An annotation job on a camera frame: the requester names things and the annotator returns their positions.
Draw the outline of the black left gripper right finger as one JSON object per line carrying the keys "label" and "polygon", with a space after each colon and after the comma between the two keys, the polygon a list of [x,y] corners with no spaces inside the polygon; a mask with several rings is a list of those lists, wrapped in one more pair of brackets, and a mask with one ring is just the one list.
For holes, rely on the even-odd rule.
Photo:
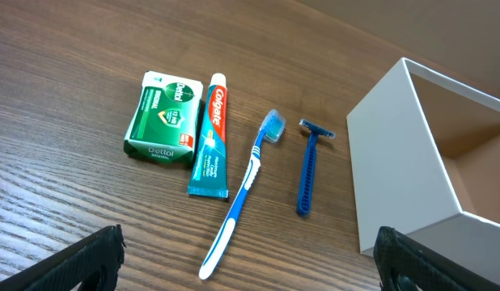
{"label": "black left gripper right finger", "polygon": [[373,257],[382,291],[500,291],[500,285],[461,267],[392,227],[379,228]]}

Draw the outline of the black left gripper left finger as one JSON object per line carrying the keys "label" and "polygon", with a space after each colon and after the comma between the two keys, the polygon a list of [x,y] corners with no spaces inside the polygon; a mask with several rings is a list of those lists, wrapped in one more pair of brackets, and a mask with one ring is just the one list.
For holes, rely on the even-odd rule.
{"label": "black left gripper left finger", "polygon": [[106,226],[0,281],[0,290],[114,290],[124,261],[125,243],[121,226]]}

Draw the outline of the blue disposable razor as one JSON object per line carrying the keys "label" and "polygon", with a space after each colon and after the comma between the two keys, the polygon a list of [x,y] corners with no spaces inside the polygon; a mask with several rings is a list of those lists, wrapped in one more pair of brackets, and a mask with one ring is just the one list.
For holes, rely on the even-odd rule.
{"label": "blue disposable razor", "polygon": [[323,136],[333,139],[336,134],[306,119],[301,119],[299,124],[310,130],[310,134],[307,139],[307,148],[303,158],[303,167],[301,171],[296,207],[297,214],[301,217],[305,217],[311,211],[311,197],[316,172],[316,145],[318,138],[319,136]]}

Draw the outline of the Colgate toothpaste tube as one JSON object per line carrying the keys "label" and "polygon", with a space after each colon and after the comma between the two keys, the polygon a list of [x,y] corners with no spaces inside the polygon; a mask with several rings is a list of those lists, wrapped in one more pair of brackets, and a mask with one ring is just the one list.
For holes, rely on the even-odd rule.
{"label": "Colgate toothpaste tube", "polygon": [[215,73],[210,81],[198,138],[197,156],[188,194],[226,199],[227,186],[227,80]]}

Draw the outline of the green Dettol soap box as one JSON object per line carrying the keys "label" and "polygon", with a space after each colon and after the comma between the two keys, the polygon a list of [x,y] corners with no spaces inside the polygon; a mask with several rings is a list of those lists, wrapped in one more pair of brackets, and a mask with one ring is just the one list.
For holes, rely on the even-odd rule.
{"label": "green Dettol soap box", "polygon": [[132,158],[190,164],[197,144],[203,84],[155,71],[145,72],[140,100],[124,137]]}

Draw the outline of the blue white toothbrush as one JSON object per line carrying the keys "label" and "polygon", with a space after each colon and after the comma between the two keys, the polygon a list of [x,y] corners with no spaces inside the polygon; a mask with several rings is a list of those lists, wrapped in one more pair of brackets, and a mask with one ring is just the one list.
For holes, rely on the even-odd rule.
{"label": "blue white toothbrush", "polygon": [[237,192],[225,220],[200,267],[198,276],[201,280],[206,280],[213,274],[225,250],[227,249],[239,219],[239,215],[244,207],[247,194],[261,167],[261,146],[263,141],[268,141],[270,143],[277,142],[282,135],[285,126],[285,118],[276,109],[272,109],[261,123],[239,191]]}

